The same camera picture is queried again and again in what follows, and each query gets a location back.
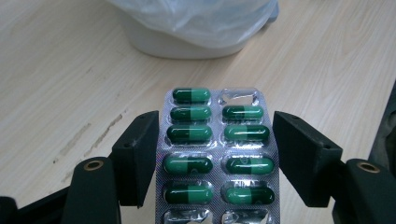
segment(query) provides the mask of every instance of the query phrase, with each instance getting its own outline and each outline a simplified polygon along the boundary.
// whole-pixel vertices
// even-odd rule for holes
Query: table surface
[[[396,77],[396,1],[281,0],[275,23],[237,54],[167,60],[134,49],[104,0],[0,5],[0,194],[25,206],[70,184],[76,164],[107,156],[132,120],[179,86],[255,87],[270,117],[305,119],[367,159]],[[280,175],[282,223],[332,223]],[[154,223],[145,206],[123,223]]]

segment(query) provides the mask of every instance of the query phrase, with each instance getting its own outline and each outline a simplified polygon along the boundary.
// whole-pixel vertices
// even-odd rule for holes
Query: capsule
[[[177,104],[183,105],[206,104],[210,99],[207,88],[176,88],[172,95]]]
[[[270,130],[264,125],[228,125],[224,129],[227,141],[266,141]]]
[[[226,168],[233,175],[267,175],[274,170],[274,162],[268,158],[230,158]]]
[[[261,188],[230,188],[226,191],[228,203],[232,204],[269,204],[275,194],[267,187]]]
[[[176,186],[165,190],[165,200],[168,203],[210,203],[212,190],[206,186]]]
[[[212,111],[206,105],[181,106],[172,108],[170,115],[174,121],[200,121],[208,120]]]
[[[225,119],[261,119],[264,111],[261,106],[227,105],[222,109]]]
[[[212,130],[207,125],[172,125],[166,134],[174,144],[202,144],[210,141]]]
[[[163,163],[163,168],[171,175],[207,174],[212,170],[213,164],[206,157],[167,157]]]

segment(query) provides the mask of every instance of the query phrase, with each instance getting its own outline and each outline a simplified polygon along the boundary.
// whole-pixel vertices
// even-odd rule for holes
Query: pill
[[[163,168],[171,175],[207,174],[212,170],[213,164],[209,158],[167,157]]]
[[[197,121],[209,119],[212,111],[206,105],[181,106],[172,108],[170,115],[175,121]]]
[[[230,158],[227,170],[233,175],[267,175],[274,169],[274,163],[268,158]]]
[[[274,192],[267,188],[230,188],[226,191],[228,203],[232,204],[269,204],[275,199]]]
[[[264,125],[228,125],[224,137],[228,141],[266,141],[270,131]]]
[[[178,104],[206,104],[210,99],[207,88],[176,88],[172,95]]]
[[[264,111],[261,106],[227,105],[222,109],[225,119],[261,119]]]
[[[207,125],[172,125],[166,131],[172,143],[205,143],[210,140],[212,130]]]
[[[204,204],[212,201],[213,193],[206,186],[175,186],[167,189],[164,197],[168,203]]]

